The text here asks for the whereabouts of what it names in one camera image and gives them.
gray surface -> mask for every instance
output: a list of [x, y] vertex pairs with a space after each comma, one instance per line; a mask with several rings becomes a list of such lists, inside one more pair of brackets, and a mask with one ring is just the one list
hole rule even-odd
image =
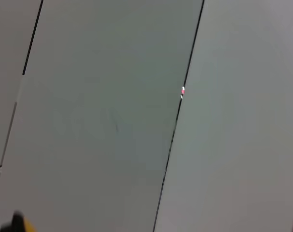
[[200, 0], [45, 0], [0, 223], [151, 232]]
[[293, 0], [206, 0], [156, 232], [289, 232]]
[[39, 0], [0, 0], [0, 160]]

gray panel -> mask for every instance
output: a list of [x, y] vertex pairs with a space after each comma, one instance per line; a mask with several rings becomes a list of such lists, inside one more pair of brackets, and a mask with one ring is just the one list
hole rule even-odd
[[38, 231], [151, 232], [201, 1], [45, 0], [0, 183]]
[[293, 0], [206, 1], [155, 231], [292, 226]]
[[39, 0], [0, 0], [0, 160]]

gray wall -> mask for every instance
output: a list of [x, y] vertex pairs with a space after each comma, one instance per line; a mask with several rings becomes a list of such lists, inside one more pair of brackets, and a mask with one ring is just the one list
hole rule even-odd
[[0, 223], [153, 229], [200, 0], [45, 0], [0, 180]]
[[156, 232], [293, 226], [293, 0], [206, 0]]
[[39, 0], [0, 0], [0, 160]]

